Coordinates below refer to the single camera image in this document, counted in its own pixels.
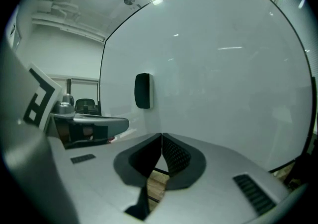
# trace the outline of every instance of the black chair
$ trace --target black chair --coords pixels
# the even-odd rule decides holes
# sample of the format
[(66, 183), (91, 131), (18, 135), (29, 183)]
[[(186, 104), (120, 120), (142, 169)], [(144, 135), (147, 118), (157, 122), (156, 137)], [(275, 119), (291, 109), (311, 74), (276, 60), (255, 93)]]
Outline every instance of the black chair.
[(99, 115), (93, 99), (78, 99), (75, 103), (75, 112), (79, 114)]

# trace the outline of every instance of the white curved wall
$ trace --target white curved wall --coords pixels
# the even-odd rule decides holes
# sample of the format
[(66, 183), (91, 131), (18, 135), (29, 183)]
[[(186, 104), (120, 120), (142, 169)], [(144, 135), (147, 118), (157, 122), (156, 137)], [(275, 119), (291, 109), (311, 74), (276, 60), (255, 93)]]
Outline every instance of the white curved wall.
[[(152, 110), (134, 101), (135, 76), (145, 72), (154, 77)], [(123, 139), (175, 133), (267, 170), (301, 154), (312, 112), (304, 50), (270, 0), (149, 4), (107, 40), (100, 96), (104, 115), (130, 120)]]

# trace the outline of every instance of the chair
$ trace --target chair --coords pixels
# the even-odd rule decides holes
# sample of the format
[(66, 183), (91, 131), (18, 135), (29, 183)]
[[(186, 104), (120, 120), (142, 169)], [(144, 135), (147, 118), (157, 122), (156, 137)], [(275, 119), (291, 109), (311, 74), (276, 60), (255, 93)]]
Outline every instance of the chair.
[(98, 115), (98, 108), (93, 99), (78, 99), (75, 103), (75, 112), (79, 114)]

